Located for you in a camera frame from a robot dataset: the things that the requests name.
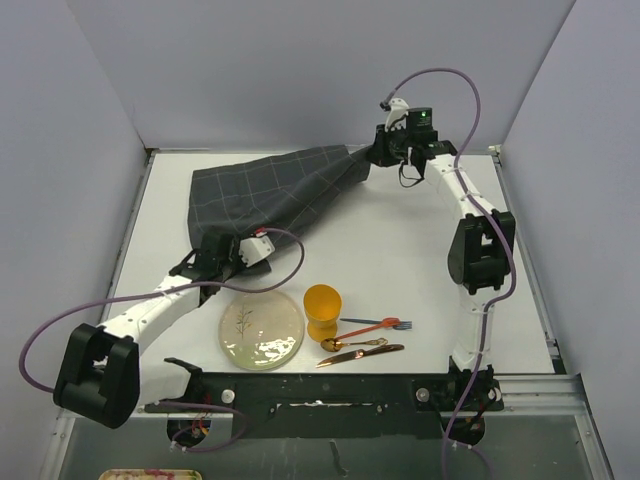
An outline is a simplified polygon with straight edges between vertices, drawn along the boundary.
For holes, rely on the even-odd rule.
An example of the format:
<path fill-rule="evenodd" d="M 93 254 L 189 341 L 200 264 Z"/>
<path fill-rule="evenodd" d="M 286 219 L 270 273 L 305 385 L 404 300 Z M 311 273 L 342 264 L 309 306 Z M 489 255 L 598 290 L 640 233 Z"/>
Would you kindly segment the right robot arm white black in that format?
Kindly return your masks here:
<path fill-rule="evenodd" d="M 400 183 L 411 187 L 427 182 L 457 223 L 446 260 L 460 300 L 446 399 L 459 409 L 494 405 L 499 394 L 491 360 L 492 323 L 496 300 L 514 270 L 515 218 L 476 188 L 455 147 L 439 139 L 430 108 L 411 108 L 401 98 L 382 108 L 387 117 L 376 128 L 367 160 L 379 167 L 414 168 L 417 175 L 401 175 Z"/>

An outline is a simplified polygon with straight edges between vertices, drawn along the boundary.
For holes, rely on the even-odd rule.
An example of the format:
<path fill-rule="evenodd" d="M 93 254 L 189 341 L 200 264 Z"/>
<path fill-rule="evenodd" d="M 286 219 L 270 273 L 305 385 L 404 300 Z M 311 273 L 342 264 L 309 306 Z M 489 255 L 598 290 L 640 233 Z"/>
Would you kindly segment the dark grey checked cloth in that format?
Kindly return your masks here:
<path fill-rule="evenodd" d="M 193 251 L 261 227 L 302 237 L 339 196 L 368 178 L 367 151 L 330 145 L 195 170 L 187 212 Z"/>

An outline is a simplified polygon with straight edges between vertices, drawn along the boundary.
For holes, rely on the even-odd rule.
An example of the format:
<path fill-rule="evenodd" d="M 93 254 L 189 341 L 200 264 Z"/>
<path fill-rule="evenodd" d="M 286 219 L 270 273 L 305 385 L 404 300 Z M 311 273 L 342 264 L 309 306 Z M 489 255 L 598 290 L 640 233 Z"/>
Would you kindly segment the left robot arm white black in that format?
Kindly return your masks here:
<path fill-rule="evenodd" d="M 137 407 L 170 400 L 180 410 L 200 405 L 204 387 L 180 360 L 141 366 L 142 354 L 180 318 L 200 308 L 244 270 L 247 237 L 209 235 L 170 269 L 153 291 L 123 313 L 76 327 L 53 390 L 54 403 L 108 428 L 123 425 Z"/>

